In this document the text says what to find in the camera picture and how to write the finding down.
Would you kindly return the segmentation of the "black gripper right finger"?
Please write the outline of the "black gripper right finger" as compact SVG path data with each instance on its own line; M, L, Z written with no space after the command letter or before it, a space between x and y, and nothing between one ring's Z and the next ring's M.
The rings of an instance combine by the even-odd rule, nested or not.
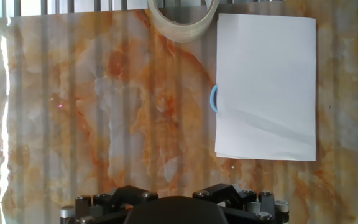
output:
M227 223L289 223L289 203L275 200L269 190L256 192L242 189L237 184L216 184L193 192L192 197L214 203Z

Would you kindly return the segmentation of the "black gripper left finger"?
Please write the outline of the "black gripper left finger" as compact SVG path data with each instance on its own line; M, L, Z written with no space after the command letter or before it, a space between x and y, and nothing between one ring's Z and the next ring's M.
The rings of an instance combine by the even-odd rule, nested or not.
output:
M73 205L60 209L60 224L124 223L130 209L158 198L156 192L131 185L110 193L80 195Z

